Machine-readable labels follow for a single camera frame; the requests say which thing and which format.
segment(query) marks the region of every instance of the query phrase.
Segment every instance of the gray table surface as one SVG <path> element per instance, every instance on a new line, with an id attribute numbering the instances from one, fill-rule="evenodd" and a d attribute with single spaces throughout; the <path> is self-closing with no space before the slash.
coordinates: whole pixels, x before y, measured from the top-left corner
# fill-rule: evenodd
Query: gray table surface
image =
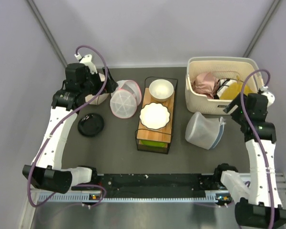
<path id="1" fill-rule="evenodd" d="M 229 116 L 226 116 L 222 140 L 214 150 L 204 150 L 186 142 L 185 128 L 193 114 L 185 104 L 185 72 L 185 68 L 111 69 L 115 80 L 133 79 L 141 89 L 148 76 L 179 80 L 174 137 L 168 155 L 137 151 L 134 132 L 138 128 L 141 106 L 132 118 L 119 119 L 111 113 L 107 99 L 99 106 L 91 105 L 80 112 L 64 150 L 63 168 L 85 165 L 96 167 L 99 173 L 212 173 L 218 164 L 229 163 L 242 173 L 249 172 L 244 137 Z M 77 122 L 91 112 L 103 116 L 105 128 L 95 138 L 86 138 L 78 133 Z M 68 205 L 70 203 L 47 203 L 36 213 L 47 221 Z M 81 206 L 66 208 L 46 224 L 41 224 L 37 218 L 35 214 L 31 229 L 239 228 L 234 206 L 206 208 L 190 203 L 103 203 L 92 210 Z"/>
<path id="2" fill-rule="evenodd" d="M 139 124 L 139 105 L 136 114 L 128 119 L 115 117 L 107 98 L 101 105 L 82 109 L 69 133 L 62 157 L 62 167 L 79 165 L 97 168 L 99 173 L 212 173 L 221 163 L 229 163 L 242 173 L 249 172 L 249 157 L 240 126 L 225 116 L 223 137 L 213 150 L 205 150 L 188 143 L 185 129 L 193 113 L 185 104 L 186 68 L 128 68 L 110 69 L 113 78 L 135 80 L 142 92 L 146 77 L 178 79 L 174 137 L 168 155 L 137 151 L 135 131 Z M 77 131 L 78 121 L 88 113 L 98 113 L 105 121 L 103 131 L 94 138 L 84 137 Z"/>

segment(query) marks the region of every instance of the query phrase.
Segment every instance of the wooden cutting board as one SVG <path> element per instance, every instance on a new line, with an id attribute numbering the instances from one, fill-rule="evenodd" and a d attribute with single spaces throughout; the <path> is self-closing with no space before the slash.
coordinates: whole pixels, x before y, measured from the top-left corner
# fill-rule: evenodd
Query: wooden cutting board
<path id="1" fill-rule="evenodd" d="M 171 134 L 172 134 L 172 127 L 173 127 L 174 95 L 175 95 L 175 91 L 173 95 L 165 102 L 158 102 L 152 98 L 149 92 L 149 88 L 145 88 L 142 108 L 144 108 L 145 105 L 150 104 L 150 103 L 162 104 L 163 106 L 167 107 L 171 115 L 170 115 L 169 123 L 165 127 L 159 130 L 148 129 L 144 125 L 142 125 L 141 121 L 139 121 L 137 139 L 165 142 L 165 143 L 171 142 L 171 138 L 172 138 Z"/>

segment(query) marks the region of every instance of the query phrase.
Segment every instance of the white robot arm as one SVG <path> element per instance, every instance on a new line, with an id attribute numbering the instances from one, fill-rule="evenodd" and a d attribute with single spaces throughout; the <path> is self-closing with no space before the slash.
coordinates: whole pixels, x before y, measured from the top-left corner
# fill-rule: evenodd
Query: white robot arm
<path id="1" fill-rule="evenodd" d="M 234 121 L 241 125 L 241 131 L 245 136 L 245 145 L 250 160 L 250 187 L 247 187 L 240 178 L 235 167 L 222 164 L 214 172 L 215 180 L 220 177 L 220 182 L 225 186 L 232 199 L 236 203 L 235 218 L 239 225 L 268 228 L 271 215 L 271 207 L 274 208 L 274 227 L 279 228 L 286 223 L 286 210 L 282 208 L 282 202 L 276 188 L 276 172 L 274 164 L 274 152 L 276 147 L 276 130 L 273 123 L 266 122 L 267 107 L 274 101 L 272 93 L 266 88 L 258 94 L 244 95 L 247 114 L 255 128 L 263 148 L 269 166 L 266 167 L 266 160 L 259 143 L 256 141 L 253 131 L 248 124 L 242 107 L 240 105 L 240 94 L 225 108 L 228 113 L 236 105 L 232 113 Z M 268 174 L 272 184 L 273 203 L 269 191 Z"/>
<path id="2" fill-rule="evenodd" d="M 276 184 L 276 173 L 274 166 L 274 150 L 276 144 L 273 144 L 268 140 L 262 140 L 262 143 L 267 152 L 271 183 Z M 270 195 L 268 190 L 266 167 L 261 149 L 258 143 L 253 139 L 246 142 L 245 145 L 248 150 L 250 160 L 250 189 L 244 184 L 239 176 L 239 173 L 232 170 L 223 171 L 220 181 L 229 190 L 235 203 L 238 203 L 241 198 L 245 198 L 248 200 L 249 204 L 259 205 L 259 203 L 264 203 L 266 207 L 270 207 Z M 273 189 L 275 208 L 278 208 L 280 205 L 282 205 L 282 202 L 275 185 L 273 186 Z"/>
<path id="3" fill-rule="evenodd" d="M 66 80 L 63 82 L 62 88 L 53 96 L 49 125 L 42 145 L 49 138 L 50 141 L 39 157 L 33 171 L 31 184 L 35 188 L 66 193 L 77 184 L 91 182 L 93 173 L 96 172 L 94 168 L 90 167 L 61 169 L 63 150 L 77 113 L 63 121 L 51 135 L 51 131 L 64 117 L 86 102 L 86 96 L 96 95 L 102 87 L 100 75 L 92 63 L 92 55 L 80 57 L 79 61 L 80 63 L 68 64 L 65 69 Z M 103 93 L 112 93 L 116 87 L 117 83 L 108 71 L 108 79 Z M 29 165 L 23 167 L 22 173 L 26 178 L 28 178 L 30 170 L 31 166 Z"/>

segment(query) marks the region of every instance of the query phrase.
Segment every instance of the pink cloth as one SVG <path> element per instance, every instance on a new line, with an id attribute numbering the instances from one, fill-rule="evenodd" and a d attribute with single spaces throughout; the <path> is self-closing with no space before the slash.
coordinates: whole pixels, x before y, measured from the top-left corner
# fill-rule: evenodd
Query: pink cloth
<path id="1" fill-rule="evenodd" d="M 192 83 L 192 89 L 198 94 L 205 94 L 209 99 L 214 99 L 214 95 L 219 86 L 219 80 L 212 73 L 201 73 Z"/>

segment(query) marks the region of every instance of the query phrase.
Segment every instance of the gray wall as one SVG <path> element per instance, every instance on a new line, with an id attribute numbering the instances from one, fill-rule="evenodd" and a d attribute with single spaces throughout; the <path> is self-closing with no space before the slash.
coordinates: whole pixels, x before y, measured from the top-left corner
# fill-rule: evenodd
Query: gray wall
<path id="1" fill-rule="evenodd" d="M 26 198 L 22 167 L 36 155 L 63 68 L 23 0 L 0 0 L 0 229 Z"/>
<path id="2" fill-rule="evenodd" d="M 282 1 L 250 57 L 272 74 L 270 89 L 276 101 L 268 110 L 268 120 L 276 125 L 276 168 L 286 176 L 286 0 Z"/>
<path id="3" fill-rule="evenodd" d="M 109 66 L 242 56 L 272 0 L 35 0 L 62 53 L 90 44 Z"/>

